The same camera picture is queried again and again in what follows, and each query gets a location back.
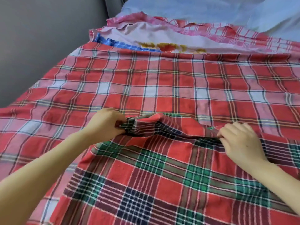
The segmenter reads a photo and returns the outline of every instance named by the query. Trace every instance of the blue plaid fabric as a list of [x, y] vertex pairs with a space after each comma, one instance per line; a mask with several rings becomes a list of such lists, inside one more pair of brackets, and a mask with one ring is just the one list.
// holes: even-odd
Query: blue plaid fabric
[[101, 44], [109, 45], [109, 46], [114, 46], [114, 47], [118, 47], [118, 48], [128, 49], [128, 50], [161, 52], [160, 50], [156, 50], [156, 49], [148, 49], [148, 48], [142, 48], [142, 47], [138, 47], [138, 46], [129, 45], [124, 42], [115, 41], [110, 38], [106, 39], [106, 38], [102, 37], [100, 35], [100, 33], [97, 34], [97, 36], [95, 37], [93, 42], [101, 43]]

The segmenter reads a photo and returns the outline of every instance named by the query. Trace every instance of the forearm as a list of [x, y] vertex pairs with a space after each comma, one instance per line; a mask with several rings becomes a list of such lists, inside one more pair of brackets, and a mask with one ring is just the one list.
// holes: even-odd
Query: forearm
[[252, 176], [282, 199], [300, 215], [300, 181], [284, 172], [279, 166], [266, 162]]
[[1, 224], [25, 223], [47, 190], [88, 146], [76, 132], [0, 182]]

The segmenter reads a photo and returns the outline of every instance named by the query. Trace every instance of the gray wall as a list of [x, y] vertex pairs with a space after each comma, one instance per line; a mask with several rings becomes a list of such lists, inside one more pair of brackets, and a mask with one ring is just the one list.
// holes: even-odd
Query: gray wall
[[106, 25], [104, 0], [0, 0], [0, 107]]

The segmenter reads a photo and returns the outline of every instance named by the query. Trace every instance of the hand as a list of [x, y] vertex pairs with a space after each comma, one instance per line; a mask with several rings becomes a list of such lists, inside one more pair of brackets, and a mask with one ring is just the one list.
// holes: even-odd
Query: hand
[[91, 118], [81, 133], [87, 138], [90, 145], [108, 141], [125, 133], [124, 129], [115, 128], [117, 121], [126, 122], [125, 115], [114, 108], [103, 108]]
[[218, 136], [227, 156], [253, 176], [253, 171], [268, 162], [261, 142], [250, 125], [234, 122], [220, 129]]

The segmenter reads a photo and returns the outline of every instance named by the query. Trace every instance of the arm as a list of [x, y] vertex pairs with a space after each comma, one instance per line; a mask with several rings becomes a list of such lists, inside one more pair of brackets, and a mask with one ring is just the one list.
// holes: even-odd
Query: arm
[[300, 215], [300, 181], [269, 162], [248, 124], [226, 124], [218, 133], [226, 154]]
[[47, 190], [87, 147], [124, 133], [116, 121], [125, 116], [112, 108], [98, 111], [81, 131], [0, 182], [1, 224], [24, 224]]

